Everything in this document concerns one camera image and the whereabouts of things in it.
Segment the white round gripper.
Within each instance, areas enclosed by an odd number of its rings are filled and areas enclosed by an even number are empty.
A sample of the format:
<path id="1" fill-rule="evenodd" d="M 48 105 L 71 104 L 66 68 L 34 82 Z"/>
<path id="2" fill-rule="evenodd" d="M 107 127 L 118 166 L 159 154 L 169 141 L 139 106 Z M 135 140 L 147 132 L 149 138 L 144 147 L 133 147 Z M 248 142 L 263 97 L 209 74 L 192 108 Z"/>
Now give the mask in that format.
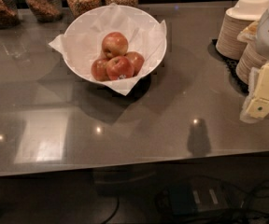
<path id="1" fill-rule="evenodd" d="M 259 20 L 255 48 L 261 56 L 269 59 L 269 8 Z M 269 115 L 269 62 L 260 69 L 253 67 L 249 74 L 248 96 L 243 103 L 240 119 L 256 123 Z"/>

